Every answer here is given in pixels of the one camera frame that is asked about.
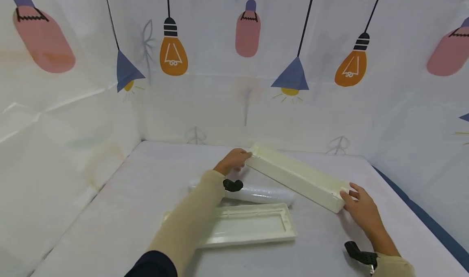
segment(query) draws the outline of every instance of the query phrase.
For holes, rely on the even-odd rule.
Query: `white plastic box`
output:
[[[164,213],[163,221],[170,212]],[[294,240],[297,233],[284,203],[217,208],[198,248]]]
[[[349,183],[321,172],[306,163],[256,143],[246,165],[271,177],[334,213],[344,206],[339,192],[348,192]]]

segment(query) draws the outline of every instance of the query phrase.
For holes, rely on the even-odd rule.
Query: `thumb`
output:
[[[340,197],[342,197],[342,199],[345,201],[345,206],[347,208],[355,204],[353,198],[348,193],[346,193],[346,191],[340,191]]]
[[[247,160],[250,157],[252,157],[252,152],[244,153],[243,155],[244,155],[244,159]]]

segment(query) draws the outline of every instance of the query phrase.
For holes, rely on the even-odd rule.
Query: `white tabletop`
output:
[[[145,252],[163,213],[188,193],[188,182],[213,168],[230,149],[140,143],[32,276],[124,276]],[[365,187],[417,276],[469,276],[365,159],[286,153]],[[243,177],[256,185],[280,185],[252,169]],[[344,243],[349,240],[371,250],[347,212],[336,215],[296,194],[290,213],[298,231],[296,241],[198,250],[185,276],[369,276],[366,266],[346,254]]]

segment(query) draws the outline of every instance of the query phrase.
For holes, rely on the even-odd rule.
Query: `wall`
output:
[[[54,19],[75,63],[39,67],[13,24],[15,2],[0,0],[0,276],[30,274],[139,142],[129,93],[116,90],[105,0],[33,2],[49,21],[21,23],[27,45],[55,50],[40,38],[59,34]]]
[[[235,46],[246,1],[170,0],[188,60],[185,74],[171,76],[158,59],[167,0],[121,0],[120,27],[149,76],[137,106],[145,138],[362,154],[469,249],[469,145],[453,135],[469,132],[459,119],[469,113],[469,65],[449,77],[425,68],[440,39],[469,17],[467,0],[379,0],[366,75],[348,87],[334,76],[376,0],[313,0],[299,54],[309,89],[297,96],[271,85],[296,57],[309,0],[256,0],[260,40],[250,58]]]

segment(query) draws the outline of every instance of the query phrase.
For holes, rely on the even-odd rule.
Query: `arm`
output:
[[[161,225],[148,251],[164,253],[182,276],[195,252],[197,244],[213,216],[214,209],[225,196],[223,180],[231,169],[240,170],[252,156],[242,149],[234,149],[213,170],[208,170],[170,216]]]
[[[351,187],[356,191],[350,190],[348,194],[341,191],[340,196],[345,201],[344,208],[365,232],[371,245],[373,245],[373,249],[378,254],[378,266],[373,276],[415,276],[414,268],[409,262],[401,258],[397,247],[386,231],[373,199],[364,188],[354,183],[351,183]]]

